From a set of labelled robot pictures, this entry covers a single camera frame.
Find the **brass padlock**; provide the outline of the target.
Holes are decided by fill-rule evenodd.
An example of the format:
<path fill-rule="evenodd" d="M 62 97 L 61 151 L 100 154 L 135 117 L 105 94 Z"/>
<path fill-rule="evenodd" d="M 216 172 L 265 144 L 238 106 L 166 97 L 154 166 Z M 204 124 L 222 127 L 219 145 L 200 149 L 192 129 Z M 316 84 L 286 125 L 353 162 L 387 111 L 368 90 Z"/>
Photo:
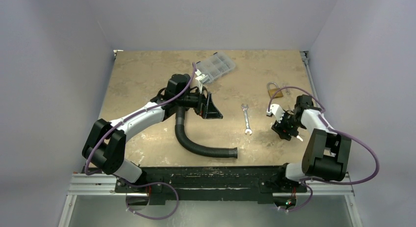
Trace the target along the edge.
<path fill-rule="evenodd" d="M 280 87 L 275 82 L 267 83 L 267 90 L 271 99 L 282 98 L 284 96 Z"/>

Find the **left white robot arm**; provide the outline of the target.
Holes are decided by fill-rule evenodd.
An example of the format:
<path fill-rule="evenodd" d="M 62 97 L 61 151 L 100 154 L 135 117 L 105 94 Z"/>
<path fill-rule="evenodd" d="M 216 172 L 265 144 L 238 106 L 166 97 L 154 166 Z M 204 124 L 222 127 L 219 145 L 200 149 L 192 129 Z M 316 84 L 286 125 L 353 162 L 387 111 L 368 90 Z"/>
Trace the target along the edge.
<path fill-rule="evenodd" d="M 222 119 L 223 115 L 213 104 L 211 93 L 205 87 L 190 86 L 188 74 L 174 74 L 167 86 L 161 89 L 142 108 L 113 121 L 97 120 L 82 150 L 87 164 L 94 164 L 107 175 L 127 181 L 134 192 L 146 187 L 144 172 L 125 158 L 126 143 L 148 127 L 174 115 L 179 107 L 193 108 L 203 119 Z"/>

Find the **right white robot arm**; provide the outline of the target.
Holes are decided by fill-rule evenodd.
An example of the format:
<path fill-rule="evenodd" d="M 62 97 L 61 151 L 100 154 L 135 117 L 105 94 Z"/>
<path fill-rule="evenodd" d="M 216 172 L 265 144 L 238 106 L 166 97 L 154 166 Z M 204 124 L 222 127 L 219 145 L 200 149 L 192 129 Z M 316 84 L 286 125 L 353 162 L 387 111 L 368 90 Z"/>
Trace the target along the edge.
<path fill-rule="evenodd" d="M 278 104 L 271 104 L 268 116 L 276 121 L 272 126 L 283 140 L 300 139 L 299 128 L 309 132 L 310 138 L 302 161 L 288 163 L 285 172 L 275 178 L 281 191 L 294 186 L 295 181 L 318 178 L 324 181 L 342 181 L 346 175 L 351 139 L 334 132 L 323 117 L 323 110 L 314 105 L 312 97 L 300 95 L 292 111 Z"/>

